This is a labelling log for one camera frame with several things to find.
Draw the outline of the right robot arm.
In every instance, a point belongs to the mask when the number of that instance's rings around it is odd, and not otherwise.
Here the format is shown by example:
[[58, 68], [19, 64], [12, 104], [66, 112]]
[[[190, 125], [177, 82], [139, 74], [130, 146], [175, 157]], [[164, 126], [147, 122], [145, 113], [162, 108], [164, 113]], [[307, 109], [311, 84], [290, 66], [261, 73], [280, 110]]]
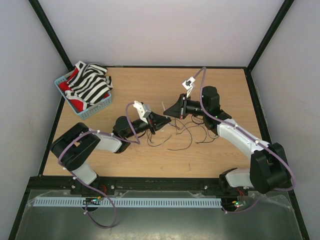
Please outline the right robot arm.
[[242, 127], [221, 109], [220, 96], [213, 86], [203, 88], [200, 100], [191, 100], [180, 94], [177, 102], [163, 112], [165, 115], [185, 119], [188, 115], [201, 116], [205, 127], [237, 147], [250, 161], [248, 169], [231, 168], [219, 176], [219, 190], [231, 194], [237, 187], [253, 188], [261, 194], [283, 188], [291, 180], [284, 148], [270, 144]]

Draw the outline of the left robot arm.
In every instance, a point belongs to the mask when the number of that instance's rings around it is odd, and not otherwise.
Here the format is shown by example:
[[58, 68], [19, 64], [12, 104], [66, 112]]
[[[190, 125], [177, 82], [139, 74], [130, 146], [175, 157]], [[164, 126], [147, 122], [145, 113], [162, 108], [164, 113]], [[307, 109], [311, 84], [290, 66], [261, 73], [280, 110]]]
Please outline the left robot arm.
[[108, 151], [115, 154], [124, 152], [129, 146], [129, 138], [149, 130], [152, 134], [169, 124], [171, 119], [151, 112], [146, 121], [128, 121], [126, 116], [116, 119], [112, 133], [99, 132], [87, 127], [83, 122], [75, 124], [56, 139], [51, 152], [58, 163], [82, 182], [82, 188], [89, 194], [100, 188], [98, 174], [86, 162], [93, 150]]

